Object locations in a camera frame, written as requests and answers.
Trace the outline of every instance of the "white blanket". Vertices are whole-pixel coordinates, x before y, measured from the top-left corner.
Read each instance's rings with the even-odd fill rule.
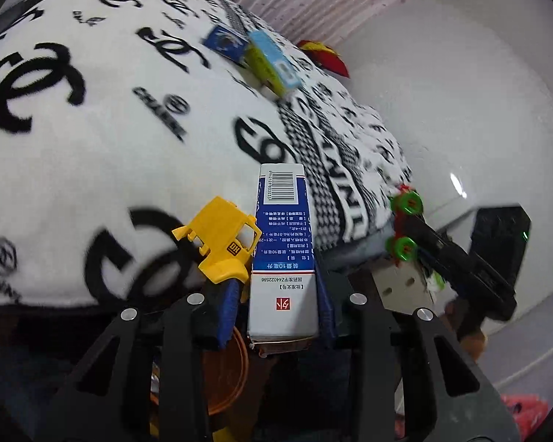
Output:
[[[264,98],[201,44],[219,22],[264,29],[303,87]],[[216,195],[253,214],[260,163],[292,161],[319,249],[410,179],[374,109],[230,1],[44,0],[0,35],[0,305],[164,307],[200,277],[170,231]]]

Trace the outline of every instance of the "barcode number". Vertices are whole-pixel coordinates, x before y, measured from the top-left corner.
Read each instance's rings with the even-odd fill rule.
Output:
[[[292,172],[268,173],[268,200],[295,201],[295,177]]]

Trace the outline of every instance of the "yellow toy car part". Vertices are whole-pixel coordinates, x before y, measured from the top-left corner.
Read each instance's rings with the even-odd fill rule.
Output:
[[[246,248],[237,235],[244,226],[254,231],[254,240]],[[246,265],[250,262],[254,248],[262,231],[256,225],[256,218],[240,211],[235,204],[216,196],[202,208],[187,225],[172,231],[178,240],[187,236],[193,242],[201,239],[199,252],[205,258],[199,269],[213,283],[218,284],[234,277],[243,283],[250,280]]]

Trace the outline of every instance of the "green wheel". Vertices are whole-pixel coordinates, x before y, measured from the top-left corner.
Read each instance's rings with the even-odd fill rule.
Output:
[[[416,257],[417,244],[407,236],[387,240],[387,250],[400,261],[411,261]]]
[[[422,214],[424,206],[420,195],[415,191],[408,191],[393,198],[392,210],[410,215]]]

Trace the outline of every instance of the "red square label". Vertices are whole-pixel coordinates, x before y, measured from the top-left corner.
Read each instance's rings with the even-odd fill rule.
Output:
[[[291,309],[291,298],[276,298],[276,309],[278,311],[289,311]]]

